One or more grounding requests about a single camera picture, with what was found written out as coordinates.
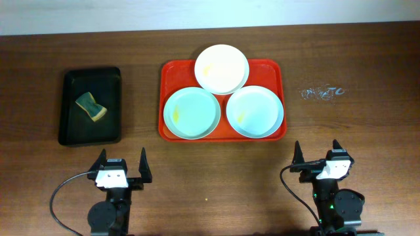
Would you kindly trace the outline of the light green plate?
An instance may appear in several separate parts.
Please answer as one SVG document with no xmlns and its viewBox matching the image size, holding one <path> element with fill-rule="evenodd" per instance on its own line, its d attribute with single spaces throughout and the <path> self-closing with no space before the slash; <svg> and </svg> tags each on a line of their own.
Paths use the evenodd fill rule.
<svg viewBox="0 0 420 236">
<path fill-rule="evenodd" d="M 182 88 L 168 98 L 163 108 L 166 127 L 177 137 L 197 140 L 211 134 L 221 119 L 216 97 L 199 87 Z"/>
</svg>

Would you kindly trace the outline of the light blue plate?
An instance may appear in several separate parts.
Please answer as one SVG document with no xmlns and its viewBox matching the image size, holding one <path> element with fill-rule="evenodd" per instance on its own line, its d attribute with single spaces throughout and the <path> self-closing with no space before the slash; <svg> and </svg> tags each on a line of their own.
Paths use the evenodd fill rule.
<svg viewBox="0 0 420 236">
<path fill-rule="evenodd" d="M 237 90 L 228 99 L 226 117 L 230 126 L 247 138 L 266 138 L 282 125 L 285 110 L 271 90 L 251 85 Z"/>
</svg>

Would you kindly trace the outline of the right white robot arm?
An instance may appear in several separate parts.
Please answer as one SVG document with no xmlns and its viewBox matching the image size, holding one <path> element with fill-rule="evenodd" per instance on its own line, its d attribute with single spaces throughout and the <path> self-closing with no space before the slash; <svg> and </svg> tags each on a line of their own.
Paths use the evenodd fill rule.
<svg viewBox="0 0 420 236">
<path fill-rule="evenodd" d="M 312 184 L 312 198 L 317 213 L 311 212 L 318 223 L 310 228 L 311 235 L 382 235 L 378 231 L 358 231 L 362 225 L 361 214 L 365 197 L 351 189 L 341 189 L 338 183 L 350 172 L 354 159 L 342 148 L 337 140 L 326 157 L 306 162 L 299 142 L 291 165 L 286 169 L 298 172 L 301 184 Z"/>
</svg>

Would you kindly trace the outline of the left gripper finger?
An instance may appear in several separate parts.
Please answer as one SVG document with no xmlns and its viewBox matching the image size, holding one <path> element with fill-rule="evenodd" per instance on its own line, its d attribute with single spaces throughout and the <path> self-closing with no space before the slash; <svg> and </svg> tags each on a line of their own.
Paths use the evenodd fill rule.
<svg viewBox="0 0 420 236">
<path fill-rule="evenodd" d="M 138 171 L 142 179 L 151 178 L 151 170 L 147 161 L 146 150 L 144 147 L 142 148 L 142 151 L 140 154 L 140 163 L 139 163 Z"/>
<path fill-rule="evenodd" d="M 103 167 L 104 163 L 106 163 L 106 150 L 105 149 L 101 151 L 100 155 L 98 156 L 98 158 L 96 159 L 96 161 L 93 163 L 93 165 L 91 166 L 89 170 L 99 171 Z"/>
</svg>

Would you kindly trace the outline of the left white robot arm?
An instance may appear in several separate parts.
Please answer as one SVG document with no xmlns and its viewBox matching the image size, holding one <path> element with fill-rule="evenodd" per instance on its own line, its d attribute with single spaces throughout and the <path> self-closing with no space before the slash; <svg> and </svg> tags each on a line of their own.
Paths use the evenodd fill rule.
<svg viewBox="0 0 420 236">
<path fill-rule="evenodd" d="M 93 205 L 87 220 L 91 235 L 127 235 L 133 191 L 141 191 L 144 184 L 152 182 L 152 173 L 147 162 L 146 150 L 142 148 L 138 166 L 139 177 L 127 177 L 124 159 L 108 159 L 102 150 L 89 169 L 87 178 L 106 193 L 106 199 Z"/>
</svg>

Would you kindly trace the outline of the yellow green sponge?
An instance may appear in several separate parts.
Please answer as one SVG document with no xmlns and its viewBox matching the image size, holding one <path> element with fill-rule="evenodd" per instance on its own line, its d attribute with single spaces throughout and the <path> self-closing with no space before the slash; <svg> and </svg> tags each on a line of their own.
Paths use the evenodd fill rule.
<svg viewBox="0 0 420 236">
<path fill-rule="evenodd" d="M 83 109 L 87 113 L 87 115 L 93 120 L 93 122 L 97 122 L 108 111 L 104 106 L 96 102 L 96 100 L 90 92 L 82 94 L 75 102 L 81 109 Z"/>
</svg>

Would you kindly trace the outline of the white plate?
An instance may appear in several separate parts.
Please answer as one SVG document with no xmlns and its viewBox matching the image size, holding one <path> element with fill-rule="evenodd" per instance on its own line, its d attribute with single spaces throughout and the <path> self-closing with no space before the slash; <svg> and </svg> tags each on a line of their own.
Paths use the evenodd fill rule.
<svg viewBox="0 0 420 236">
<path fill-rule="evenodd" d="M 213 45 L 197 57 L 194 75 L 203 89 L 217 95 L 232 94 L 247 82 L 249 62 L 236 47 Z"/>
</svg>

